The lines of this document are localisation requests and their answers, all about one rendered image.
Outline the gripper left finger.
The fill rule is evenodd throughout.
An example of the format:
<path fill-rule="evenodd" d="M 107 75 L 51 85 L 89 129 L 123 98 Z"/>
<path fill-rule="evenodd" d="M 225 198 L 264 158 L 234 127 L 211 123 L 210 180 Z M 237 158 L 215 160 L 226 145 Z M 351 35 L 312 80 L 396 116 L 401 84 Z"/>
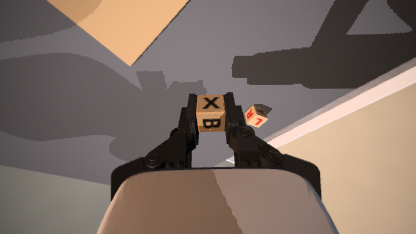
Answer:
<path fill-rule="evenodd" d="M 197 95 L 189 94 L 187 107 L 182 107 L 178 128 L 171 131 L 169 139 L 140 157 L 117 167 L 111 174 L 111 201 L 122 182 L 143 171 L 163 168 L 191 168 L 192 151 L 199 141 L 196 117 Z"/>

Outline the tan block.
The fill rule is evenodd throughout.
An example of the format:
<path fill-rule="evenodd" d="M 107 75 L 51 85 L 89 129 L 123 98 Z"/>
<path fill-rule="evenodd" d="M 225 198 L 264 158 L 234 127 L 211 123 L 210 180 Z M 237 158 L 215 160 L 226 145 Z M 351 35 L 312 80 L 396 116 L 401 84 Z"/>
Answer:
<path fill-rule="evenodd" d="M 268 120 L 265 110 L 255 105 L 250 107 L 250 109 L 245 113 L 245 117 L 247 124 L 258 128 Z"/>
<path fill-rule="evenodd" d="M 198 95 L 196 117 L 199 132 L 226 130 L 225 95 Z"/>

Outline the orange flat mat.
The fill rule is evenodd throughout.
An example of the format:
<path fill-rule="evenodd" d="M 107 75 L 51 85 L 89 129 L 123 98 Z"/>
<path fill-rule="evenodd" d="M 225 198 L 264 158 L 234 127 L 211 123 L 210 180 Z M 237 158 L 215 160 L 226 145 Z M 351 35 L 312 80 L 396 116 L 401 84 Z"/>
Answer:
<path fill-rule="evenodd" d="M 131 66 L 188 0 L 47 0 Z"/>

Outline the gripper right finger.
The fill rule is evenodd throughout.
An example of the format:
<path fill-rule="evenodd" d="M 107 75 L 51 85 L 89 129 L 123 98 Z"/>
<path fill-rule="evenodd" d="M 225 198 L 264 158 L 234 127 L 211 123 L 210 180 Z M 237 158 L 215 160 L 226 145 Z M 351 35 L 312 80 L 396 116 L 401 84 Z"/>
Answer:
<path fill-rule="evenodd" d="M 278 149 L 255 136 L 253 128 L 246 126 L 241 105 L 235 105 L 233 92 L 225 94 L 225 102 L 226 142 L 229 148 L 234 150 L 235 167 L 279 167 L 295 171 L 306 177 L 322 200 L 318 167 L 303 159 L 282 154 Z"/>

